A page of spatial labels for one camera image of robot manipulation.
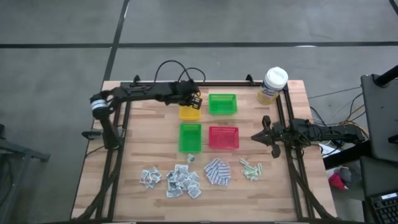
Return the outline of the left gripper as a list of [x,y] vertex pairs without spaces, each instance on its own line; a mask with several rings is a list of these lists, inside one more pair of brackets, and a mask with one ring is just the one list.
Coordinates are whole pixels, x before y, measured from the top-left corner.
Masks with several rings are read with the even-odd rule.
[[170,84],[172,93],[167,96],[167,104],[191,105],[199,110],[203,99],[198,97],[199,88],[195,82],[173,82]]

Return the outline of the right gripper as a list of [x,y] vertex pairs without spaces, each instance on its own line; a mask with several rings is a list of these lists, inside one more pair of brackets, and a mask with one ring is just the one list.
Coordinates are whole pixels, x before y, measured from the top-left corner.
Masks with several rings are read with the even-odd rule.
[[261,144],[271,146],[273,158],[278,158],[280,156],[280,147],[277,142],[283,141],[284,127],[280,122],[271,123],[271,118],[268,115],[263,116],[262,125],[264,129],[254,134],[251,139]]

